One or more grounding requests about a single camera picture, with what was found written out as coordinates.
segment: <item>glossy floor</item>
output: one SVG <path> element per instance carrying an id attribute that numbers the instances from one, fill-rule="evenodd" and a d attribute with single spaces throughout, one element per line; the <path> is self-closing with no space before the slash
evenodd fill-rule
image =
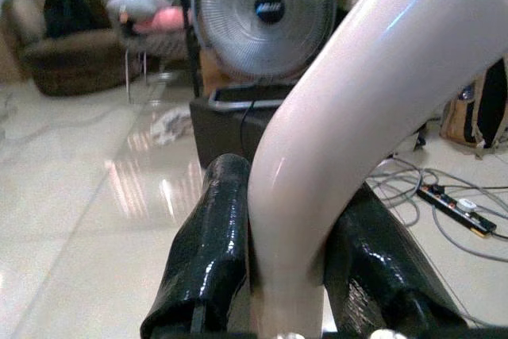
<path id="1" fill-rule="evenodd" d="M 193 137 L 159 145 L 150 136 L 154 121 L 191 99 L 188 85 L 161 89 L 134 89 L 140 101 L 152 91 L 170 101 L 154 106 L 128 104 L 122 88 L 76 98 L 46 98 L 32 83 L 0 88 L 7 115 L 0 116 L 6 131 L 0 143 L 0 338 L 139 337 L 171 240 L 202 179 Z M 476 183 L 508 183 L 508 154 L 477 160 L 435 134 L 423 150 L 404 157 Z M 467 195 L 489 203 L 478 192 Z M 508 201 L 508 193 L 497 195 Z M 428 206 L 417 204 L 421 220 L 411 232 L 460 308 L 508 324 L 508 265 L 450 245 Z M 411 218 L 411 208 L 396 212 Z M 507 242 L 440 221 L 464 245 L 508 256 Z M 333 328 L 328 309 L 324 327 Z"/>

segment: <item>pink pillow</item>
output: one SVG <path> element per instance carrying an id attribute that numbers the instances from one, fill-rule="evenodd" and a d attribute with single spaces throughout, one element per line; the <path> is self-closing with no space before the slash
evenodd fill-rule
<path id="1" fill-rule="evenodd" d="M 137 22 L 133 26 L 136 33 L 170 32 L 180 29 L 183 29 L 182 7 L 163 8 L 158 10 L 152 19 Z"/>

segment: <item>fan hub logo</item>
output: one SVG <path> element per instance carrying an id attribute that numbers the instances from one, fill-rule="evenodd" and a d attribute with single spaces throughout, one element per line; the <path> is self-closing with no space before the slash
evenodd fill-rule
<path id="1" fill-rule="evenodd" d="M 283 0 L 256 0 L 254 10 L 261 21 L 275 24 L 283 19 L 286 6 Z"/>

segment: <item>white metal tube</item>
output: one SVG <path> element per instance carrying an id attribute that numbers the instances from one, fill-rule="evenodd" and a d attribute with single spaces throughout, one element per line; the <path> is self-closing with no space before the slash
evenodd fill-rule
<path id="1" fill-rule="evenodd" d="M 508 0 L 359 0 L 269 124 L 249 213 L 258 334 L 320 334 L 319 252 L 368 173 L 508 49 Z"/>

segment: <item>backpack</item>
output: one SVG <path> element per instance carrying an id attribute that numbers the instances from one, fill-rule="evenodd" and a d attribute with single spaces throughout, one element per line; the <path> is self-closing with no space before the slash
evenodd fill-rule
<path id="1" fill-rule="evenodd" d="M 446 105 L 443 138 L 476 148 L 477 154 L 508 140 L 507 60 L 500 59 Z"/>
<path id="2" fill-rule="evenodd" d="M 45 0 L 44 19 L 53 39 L 97 28 L 86 0 Z"/>

